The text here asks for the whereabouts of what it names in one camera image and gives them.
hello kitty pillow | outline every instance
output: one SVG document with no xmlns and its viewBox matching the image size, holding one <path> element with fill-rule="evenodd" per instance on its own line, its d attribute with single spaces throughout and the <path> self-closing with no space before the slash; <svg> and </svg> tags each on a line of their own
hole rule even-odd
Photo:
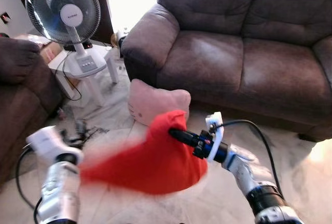
<svg viewBox="0 0 332 224">
<path fill-rule="evenodd" d="M 190 100 L 190 94 L 186 90 L 156 89 L 141 80 L 133 79 L 128 109 L 131 116 L 144 125 L 150 125 L 157 115 L 173 110 L 185 111 L 185 118 L 188 120 Z"/>
</svg>

brown leather sofa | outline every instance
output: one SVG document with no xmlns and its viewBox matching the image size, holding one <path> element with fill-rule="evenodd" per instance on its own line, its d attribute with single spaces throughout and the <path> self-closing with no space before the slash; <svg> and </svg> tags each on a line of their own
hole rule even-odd
<svg viewBox="0 0 332 224">
<path fill-rule="evenodd" d="M 121 52 L 130 79 L 332 137 L 331 0 L 158 0 Z"/>
<path fill-rule="evenodd" d="M 61 101 L 39 47 L 0 37 L 0 185 L 26 145 L 25 138 L 42 127 Z"/>
</svg>

white fan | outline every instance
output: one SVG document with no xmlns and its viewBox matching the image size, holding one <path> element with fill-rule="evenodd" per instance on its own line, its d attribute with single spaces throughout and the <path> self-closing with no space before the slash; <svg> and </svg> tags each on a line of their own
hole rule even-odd
<svg viewBox="0 0 332 224">
<path fill-rule="evenodd" d="M 33 25 L 45 37 L 74 45 L 76 52 L 66 58 L 73 77 L 86 77 L 106 67 L 105 59 L 94 48 L 85 50 L 82 45 L 99 25 L 98 0 L 25 0 L 25 6 Z"/>
</svg>

red fabric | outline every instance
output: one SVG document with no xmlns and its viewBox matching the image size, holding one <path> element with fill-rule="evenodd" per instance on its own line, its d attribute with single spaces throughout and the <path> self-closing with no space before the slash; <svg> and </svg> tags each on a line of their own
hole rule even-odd
<svg viewBox="0 0 332 224">
<path fill-rule="evenodd" d="M 105 158 L 93 167 L 81 168 L 82 179 L 103 181 L 149 194 L 189 188 L 206 173 L 207 164 L 192 155 L 192 147 L 172 138 L 168 134 L 170 128 L 186 130 L 184 111 L 158 115 L 144 143 Z"/>
</svg>

tile floor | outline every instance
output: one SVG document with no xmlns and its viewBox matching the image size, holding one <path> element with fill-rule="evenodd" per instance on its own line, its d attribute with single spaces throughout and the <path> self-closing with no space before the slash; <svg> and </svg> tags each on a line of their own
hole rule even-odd
<svg viewBox="0 0 332 224">
<path fill-rule="evenodd" d="M 67 119 L 50 119 L 59 129 L 73 134 L 74 119 L 84 118 L 89 127 L 98 127 L 87 142 L 85 152 L 117 149 L 133 145 L 127 137 L 144 136 L 146 127 L 134 122 L 127 110 L 129 79 L 119 70 L 120 82 L 112 84 L 106 72 L 97 78 L 106 103 L 97 108 L 92 101 L 84 109 L 65 106 Z M 192 107 L 188 129 L 199 133 L 209 114 L 204 107 Z M 269 136 L 281 186 L 289 204 L 306 224 L 332 223 L 332 141 L 315 144 L 298 140 L 296 133 L 261 126 Z M 269 166 L 264 145 L 246 127 L 229 127 L 225 140 L 254 152 Z M 25 194 L 36 202 L 44 180 L 45 167 L 21 176 Z M 249 224 L 254 223 L 251 209 L 236 186 L 232 175 L 217 163 L 209 164 L 208 174 L 195 186 L 164 197 L 149 197 L 108 186 L 84 186 L 80 189 L 80 224 Z M 32 224 L 32 211 L 22 202 L 15 181 L 9 181 L 0 193 L 0 223 Z"/>
</svg>

